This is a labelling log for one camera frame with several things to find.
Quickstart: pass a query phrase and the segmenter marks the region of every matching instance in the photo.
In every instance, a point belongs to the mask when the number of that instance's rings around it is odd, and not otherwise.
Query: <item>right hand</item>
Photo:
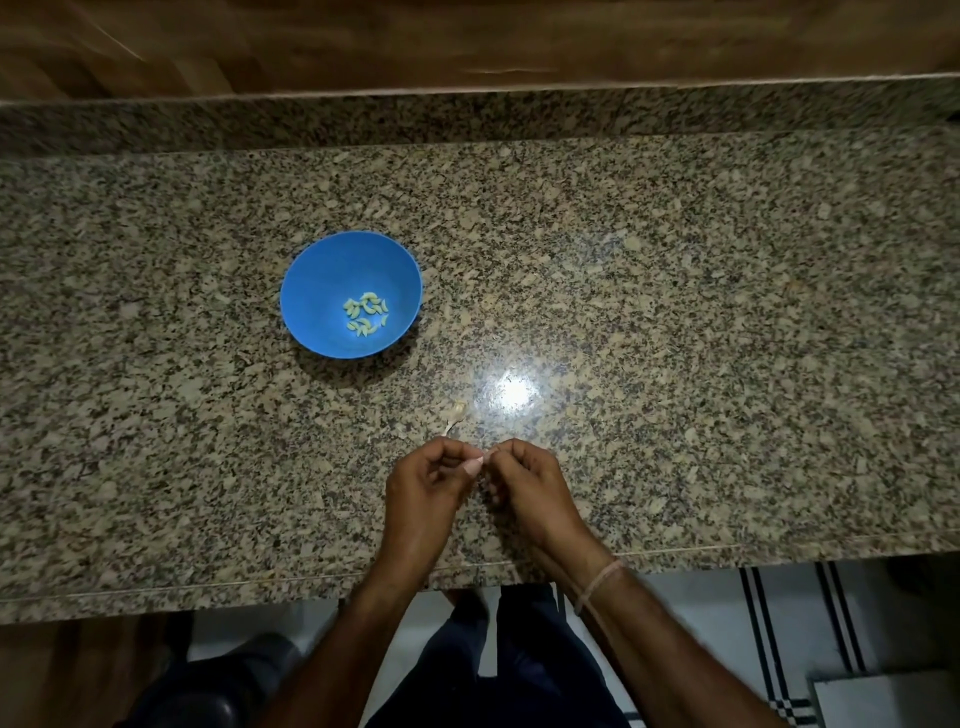
[[[484,458],[495,504],[510,503],[520,531],[547,554],[557,544],[592,538],[553,453],[523,440],[494,446]]]

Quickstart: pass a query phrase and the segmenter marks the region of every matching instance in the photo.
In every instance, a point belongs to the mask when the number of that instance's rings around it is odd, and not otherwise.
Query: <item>fingernail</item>
[[[470,475],[471,477],[477,475],[481,468],[483,468],[482,457],[477,457],[464,463],[464,470],[467,471],[467,475]]]

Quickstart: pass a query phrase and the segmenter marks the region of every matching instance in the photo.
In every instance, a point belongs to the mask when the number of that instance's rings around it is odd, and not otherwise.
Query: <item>hand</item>
[[[387,478],[387,516],[376,564],[421,587],[482,467],[481,449],[445,437],[400,459]]]
[[[486,460],[493,502],[510,501],[521,532],[536,550],[550,553],[557,542],[590,535],[552,452],[508,440],[494,446]]]

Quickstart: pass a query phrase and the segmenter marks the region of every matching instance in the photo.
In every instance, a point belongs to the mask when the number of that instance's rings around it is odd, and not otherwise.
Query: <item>person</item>
[[[509,507],[532,559],[571,603],[617,670],[648,726],[782,728],[773,711],[718,663],[581,519],[557,459],[521,440],[486,454],[437,438],[387,479],[382,541],[363,582],[312,654],[281,686],[264,728],[354,728],[400,619],[444,549],[460,505],[486,468],[494,505]],[[418,726],[628,725],[599,666],[546,585],[504,587],[497,674],[477,677],[487,613],[476,593],[453,614],[368,722]]]

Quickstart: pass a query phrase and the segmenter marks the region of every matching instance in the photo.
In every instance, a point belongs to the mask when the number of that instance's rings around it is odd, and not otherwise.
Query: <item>dark pants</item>
[[[603,673],[543,584],[504,587],[496,614],[496,677],[477,675],[487,612],[465,595],[420,659],[370,719],[388,725],[554,724],[623,728]]]

